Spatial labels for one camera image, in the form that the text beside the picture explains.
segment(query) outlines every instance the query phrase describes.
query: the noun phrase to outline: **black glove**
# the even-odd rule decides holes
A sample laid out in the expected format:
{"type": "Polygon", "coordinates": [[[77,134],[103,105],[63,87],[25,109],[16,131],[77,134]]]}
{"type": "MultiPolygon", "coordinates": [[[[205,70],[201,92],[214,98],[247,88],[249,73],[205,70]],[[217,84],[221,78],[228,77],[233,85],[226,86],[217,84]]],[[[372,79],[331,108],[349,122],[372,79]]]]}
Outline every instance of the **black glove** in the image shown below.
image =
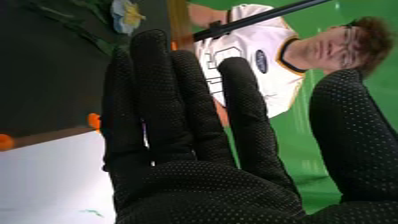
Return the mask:
{"type": "Polygon", "coordinates": [[[313,132],[345,197],[306,216],[247,61],[219,67],[238,170],[196,56],[169,53],[162,31],[135,37],[130,54],[116,51],[102,116],[118,223],[397,223],[397,133],[357,71],[315,89],[313,132]]]}

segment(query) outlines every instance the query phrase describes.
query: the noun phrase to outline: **nose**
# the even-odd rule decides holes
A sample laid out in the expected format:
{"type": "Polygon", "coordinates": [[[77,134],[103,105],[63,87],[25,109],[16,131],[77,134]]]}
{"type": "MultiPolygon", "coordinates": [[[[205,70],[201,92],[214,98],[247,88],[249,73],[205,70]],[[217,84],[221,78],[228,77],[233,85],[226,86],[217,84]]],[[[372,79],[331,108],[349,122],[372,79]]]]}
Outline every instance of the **nose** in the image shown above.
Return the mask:
{"type": "Polygon", "coordinates": [[[343,50],[345,50],[345,45],[331,41],[327,46],[329,57],[334,56],[343,50]]]}

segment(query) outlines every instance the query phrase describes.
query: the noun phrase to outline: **sleeve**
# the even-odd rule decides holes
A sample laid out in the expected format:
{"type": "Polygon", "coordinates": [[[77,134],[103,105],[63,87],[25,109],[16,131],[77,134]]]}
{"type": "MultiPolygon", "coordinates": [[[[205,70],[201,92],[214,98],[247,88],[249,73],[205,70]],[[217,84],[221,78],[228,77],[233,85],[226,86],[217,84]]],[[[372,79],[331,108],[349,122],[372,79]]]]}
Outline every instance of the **sleeve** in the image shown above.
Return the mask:
{"type": "MultiPolygon", "coordinates": [[[[272,10],[274,7],[267,6],[267,5],[256,5],[256,4],[244,4],[233,7],[233,9],[230,10],[230,18],[228,21],[233,22],[251,16],[254,16],[256,14],[267,12],[269,10],[272,10]]],[[[256,25],[260,26],[274,26],[274,27],[283,27],[283,28],[290,28],[283,17],[278,17],[270,20],[265,20],[263,22],[260,22],[256,25]]]]}
{"type": "Polygon", "coordinates": [[[290,110],[295,103],[295,97],[299,95],[302,87],[302,80],[292,82],[286,87],[279,90],[279,93],[270,96],[263,96],[269,109],[269,118],[276,117],[281,113],[290,110]]]}

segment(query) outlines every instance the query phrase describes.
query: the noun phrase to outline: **white surface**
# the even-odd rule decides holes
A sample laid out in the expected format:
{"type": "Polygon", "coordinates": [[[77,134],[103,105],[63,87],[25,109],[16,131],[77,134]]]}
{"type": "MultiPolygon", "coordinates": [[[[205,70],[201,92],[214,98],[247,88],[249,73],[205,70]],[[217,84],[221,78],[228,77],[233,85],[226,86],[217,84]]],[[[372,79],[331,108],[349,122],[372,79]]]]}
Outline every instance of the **white surface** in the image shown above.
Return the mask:
{"type": "Polygon", "coordinates": [[[102,157],[96,132],[0,153],[2,224],[114,223],[102,157]]]}

